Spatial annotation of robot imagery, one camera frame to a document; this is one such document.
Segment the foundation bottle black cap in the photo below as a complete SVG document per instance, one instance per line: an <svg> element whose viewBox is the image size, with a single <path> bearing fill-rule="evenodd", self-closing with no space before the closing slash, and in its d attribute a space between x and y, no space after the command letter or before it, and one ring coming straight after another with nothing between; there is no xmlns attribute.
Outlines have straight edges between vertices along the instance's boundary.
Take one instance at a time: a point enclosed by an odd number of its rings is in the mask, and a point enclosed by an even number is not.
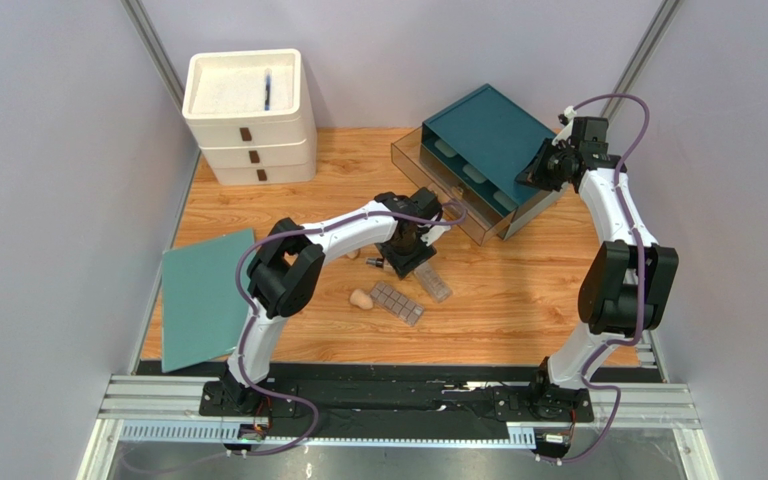
<svg viewBox="0 0 768 480"><path fill-rule="evenodd" d="M378 269L387 269L389 267L388 262L384 258L367 258L365 263Z"/></svg>

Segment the clear drawer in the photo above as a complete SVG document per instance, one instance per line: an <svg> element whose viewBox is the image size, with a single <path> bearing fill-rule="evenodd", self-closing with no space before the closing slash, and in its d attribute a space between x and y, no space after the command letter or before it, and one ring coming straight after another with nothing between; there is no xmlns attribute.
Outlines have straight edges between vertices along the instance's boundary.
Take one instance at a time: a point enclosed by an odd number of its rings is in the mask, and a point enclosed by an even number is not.
<svg viewBox="0 0 768 480"><path fill-rule="evenodd" d="M417 128L390 147L392 163L414 184L434 192L448 207L451 216L467 210L460 227L478 245L492 237L511 238L533 217L525 206L516 204L490 178L471 165L437 135Z"/></svg>

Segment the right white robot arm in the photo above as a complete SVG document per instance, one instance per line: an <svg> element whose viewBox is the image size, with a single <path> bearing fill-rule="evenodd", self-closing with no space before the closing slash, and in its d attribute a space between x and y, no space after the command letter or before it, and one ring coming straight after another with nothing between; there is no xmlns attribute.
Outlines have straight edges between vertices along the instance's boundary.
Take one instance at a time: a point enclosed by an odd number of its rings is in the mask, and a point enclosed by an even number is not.
<svg viewBox="0 0 768 480"><path fill-rule="evenodd" d="M531 413L545 420L572 417L610 354L659 326L679 266L677 251L659 244L637 210L625 161L608 149L608 120L569 112L560 121L516 180L545 191L572 187L600 247L579 290L579 325L530 383Z"/></svg>

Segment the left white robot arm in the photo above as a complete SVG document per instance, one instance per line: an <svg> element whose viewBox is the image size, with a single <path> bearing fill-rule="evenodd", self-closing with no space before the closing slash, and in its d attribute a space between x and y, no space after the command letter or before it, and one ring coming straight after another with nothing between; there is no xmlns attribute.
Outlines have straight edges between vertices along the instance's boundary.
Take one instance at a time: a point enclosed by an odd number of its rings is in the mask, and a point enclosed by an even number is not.
<svg viewBox="0 0 768 480"><path fill-rule="evenodd" d="M435 242L463 216L445 220L446 206L421 188L411 196L385 192L349 213L309 224L279 220L241 255L234 280L249 307L225 372L205 384L199 413L250 416L270 394L263 387L288 320L312 300L321 272L333 260L375 247L399 277L437 252Z"/></svg>

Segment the clear plastic bottle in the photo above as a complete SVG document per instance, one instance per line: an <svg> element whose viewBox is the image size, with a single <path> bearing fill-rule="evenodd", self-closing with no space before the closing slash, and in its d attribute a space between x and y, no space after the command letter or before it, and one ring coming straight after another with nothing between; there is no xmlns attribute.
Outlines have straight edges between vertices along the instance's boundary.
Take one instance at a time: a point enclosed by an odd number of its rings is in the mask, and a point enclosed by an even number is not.
<svg viewBox="0 0 768 480"><path fill-rule="evenodd" d="M429 262L419 265L414 269L413 274L436 303L442 303L452 295L451 288Z"/></svg>

